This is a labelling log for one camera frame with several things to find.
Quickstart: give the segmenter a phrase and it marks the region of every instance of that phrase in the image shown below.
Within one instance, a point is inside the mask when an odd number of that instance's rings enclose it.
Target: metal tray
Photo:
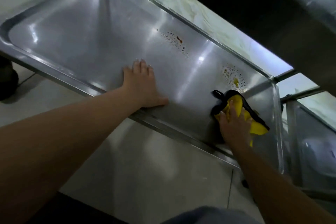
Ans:
[[[210,110],[212,90],[238,90],[271,128],[255,138],[255,150],[283,169],[272,78],[155,0],[33,0],[1,19],[0,38],[7,58],[90,96],[121,86],[122,67],[144,58],[170,104],[131,118],[236,167],[217,147],[223,140]]]
[[[293,183],[336,190],[336,130],[296,100],[286,109]]]

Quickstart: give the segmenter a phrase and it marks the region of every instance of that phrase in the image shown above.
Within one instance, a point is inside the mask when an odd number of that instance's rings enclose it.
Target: floor tile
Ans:
[[[226,208],[232,169],[126,119],[60,190],[128,223],[160,223],[202,205]]]
[[[13,62],[13,69],[17,72],[19,76],[19,84],[22,83],[24,80],[27,80],[34,74],[33,71],[30,71],[29,69],[26,69],[25,67],[20,66],[14,62]]]
[[[14,95],[0,102],[0,126],[82,99],[83,96],[35,74]]]
[[[241,171],[234,170],[229,199],[229,209],[241,210],[255,220],[264,223],[263,217],[261,216],[257,205],[254,203],[249,189],[242,186],[242,179],[243,175]]]

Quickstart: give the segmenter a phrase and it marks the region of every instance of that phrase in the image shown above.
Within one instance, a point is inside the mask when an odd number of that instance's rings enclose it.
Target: person's left arm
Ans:
[[[125,118],[167,103],[135,61],[116,90],[0,128],[0,222],[27,221]]]

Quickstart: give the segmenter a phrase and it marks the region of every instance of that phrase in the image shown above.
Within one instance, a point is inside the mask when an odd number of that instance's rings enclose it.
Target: microfiber cloth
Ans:
[[[214,90],[212,94],[215,98],[218,98],[222,101],[219,105],[216,105],[211,110],[211,115],[214,116],[217,121],[220,119],[220,111],[223,111],[226,114],[227,119],[230,120],[229,101],[232,100],[237,112],[237,116],[240,115],[242,108],[244,107],[246,110],[244,113],[244,119],[253,119],[250,129],[251,134],[263,135],[270,130],[266,123],[255,113],[254,110],[252,110],[252,108],[246,102],[245,98],[238,91],[228,90],[225,92],[225,94],[223,94],[218,90]]]

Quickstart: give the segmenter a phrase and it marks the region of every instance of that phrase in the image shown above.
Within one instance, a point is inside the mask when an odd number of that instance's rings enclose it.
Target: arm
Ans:
[[[116,90],[0,128],[0,222],[26,221],[125,118],[167,103],[136,61]]]
[[[251,121],[244,120],[245,110],[237,117],[233,103],[229,104],[230,121],[221,113],[221,133],[237,158],[265,222],[336,223],[330,213],[287,182],[253,152],[247,143],[250,141]]]

